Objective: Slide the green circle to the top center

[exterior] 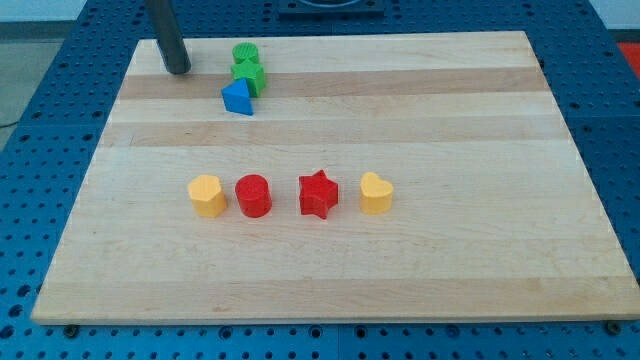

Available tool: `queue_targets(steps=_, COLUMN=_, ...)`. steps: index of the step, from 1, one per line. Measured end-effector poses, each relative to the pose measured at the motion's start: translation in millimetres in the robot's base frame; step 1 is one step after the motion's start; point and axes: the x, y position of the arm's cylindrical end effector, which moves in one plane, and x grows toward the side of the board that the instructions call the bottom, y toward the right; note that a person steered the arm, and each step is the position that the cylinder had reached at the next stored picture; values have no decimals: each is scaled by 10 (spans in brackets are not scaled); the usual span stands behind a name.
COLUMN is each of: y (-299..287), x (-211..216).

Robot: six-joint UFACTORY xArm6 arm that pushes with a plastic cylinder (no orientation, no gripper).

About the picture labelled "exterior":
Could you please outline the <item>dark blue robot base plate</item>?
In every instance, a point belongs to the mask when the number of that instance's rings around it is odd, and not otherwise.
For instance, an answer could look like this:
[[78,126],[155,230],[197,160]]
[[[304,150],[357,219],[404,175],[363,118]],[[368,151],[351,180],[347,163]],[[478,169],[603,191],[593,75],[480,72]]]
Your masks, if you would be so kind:
[[383,15],[384,0],[277,0],[280,19],[298,20],[350,15]]

